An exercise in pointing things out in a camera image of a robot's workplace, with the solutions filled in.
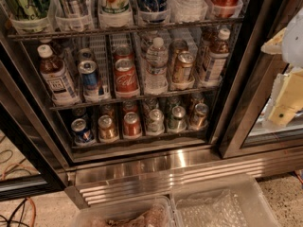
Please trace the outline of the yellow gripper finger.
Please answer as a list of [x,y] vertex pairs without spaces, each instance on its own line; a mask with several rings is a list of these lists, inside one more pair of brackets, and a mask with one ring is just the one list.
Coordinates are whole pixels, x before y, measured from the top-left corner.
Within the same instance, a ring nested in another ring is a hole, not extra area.
[[278,74],[266,109],[266,122],[270,127],[286,127],[302,109],[303,69]]
[[261,47],[261,51],[269,55],[281,54],[281,46],[285,31],[286,28],[281,29],[272,39],[264,43]]

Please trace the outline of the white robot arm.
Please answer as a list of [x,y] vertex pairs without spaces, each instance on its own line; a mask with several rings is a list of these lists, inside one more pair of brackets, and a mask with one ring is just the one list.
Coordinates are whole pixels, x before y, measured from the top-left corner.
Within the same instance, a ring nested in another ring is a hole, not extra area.
[[261,51],[280,54],[282,60],[291,65],[288,73],[276,76],[262,121],[263,128],[277,131],[285,128],[303,109],[303,9],[266,42]]

